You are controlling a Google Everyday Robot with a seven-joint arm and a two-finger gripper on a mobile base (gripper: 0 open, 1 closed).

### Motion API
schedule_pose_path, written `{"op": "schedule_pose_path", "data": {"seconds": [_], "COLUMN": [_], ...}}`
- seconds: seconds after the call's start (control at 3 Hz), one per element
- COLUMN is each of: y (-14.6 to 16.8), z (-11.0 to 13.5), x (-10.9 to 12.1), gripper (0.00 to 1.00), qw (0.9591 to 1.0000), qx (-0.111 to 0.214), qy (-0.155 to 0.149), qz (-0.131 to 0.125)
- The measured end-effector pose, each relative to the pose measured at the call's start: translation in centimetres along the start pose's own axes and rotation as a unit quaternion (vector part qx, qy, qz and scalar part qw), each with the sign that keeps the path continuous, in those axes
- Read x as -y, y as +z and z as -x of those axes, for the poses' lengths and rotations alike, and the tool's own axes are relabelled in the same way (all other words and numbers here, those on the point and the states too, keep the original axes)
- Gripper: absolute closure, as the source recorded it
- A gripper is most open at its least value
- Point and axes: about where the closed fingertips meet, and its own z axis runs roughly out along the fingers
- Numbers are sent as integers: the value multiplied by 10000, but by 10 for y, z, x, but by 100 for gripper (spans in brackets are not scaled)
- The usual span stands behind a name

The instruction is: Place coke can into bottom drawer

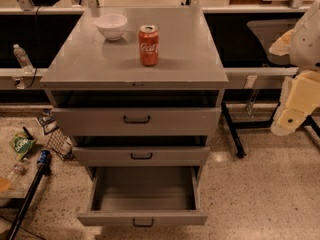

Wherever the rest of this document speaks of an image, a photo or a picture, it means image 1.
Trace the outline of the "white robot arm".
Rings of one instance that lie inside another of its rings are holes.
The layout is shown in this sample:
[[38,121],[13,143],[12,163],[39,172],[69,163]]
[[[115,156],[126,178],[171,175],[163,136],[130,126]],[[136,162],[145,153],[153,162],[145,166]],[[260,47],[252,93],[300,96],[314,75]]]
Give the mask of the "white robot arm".
[[293,133],[320,106],[320,1],[312,4],[293,29],[279,37],[269,48],[274,55],[288,55],[298,67],[293,77],[286,77],[280,105],[271,124],[277,136]]

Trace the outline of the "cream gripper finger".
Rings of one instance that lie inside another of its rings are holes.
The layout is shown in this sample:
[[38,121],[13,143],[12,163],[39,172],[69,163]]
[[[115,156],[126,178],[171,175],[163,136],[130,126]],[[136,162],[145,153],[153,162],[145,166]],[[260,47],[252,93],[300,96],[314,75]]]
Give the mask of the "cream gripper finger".
[[290,53],[293,30],[288,30],[279,37],[269,48],[273,55],[284,56]]
[[293,79],[289,77],[285,78],[281,90],[280,105],[273,117],[271,132],[277,136],[286,136],[293,133],[306,118],[285,109],[285,102],[289,96]]

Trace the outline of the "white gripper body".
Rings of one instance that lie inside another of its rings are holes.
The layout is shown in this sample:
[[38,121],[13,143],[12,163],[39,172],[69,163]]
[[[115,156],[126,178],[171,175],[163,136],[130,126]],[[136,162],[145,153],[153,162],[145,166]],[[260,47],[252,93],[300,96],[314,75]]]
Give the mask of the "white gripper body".
[[306,117],[320,106],[320,73],[303,71],[292,80],[285,109]]

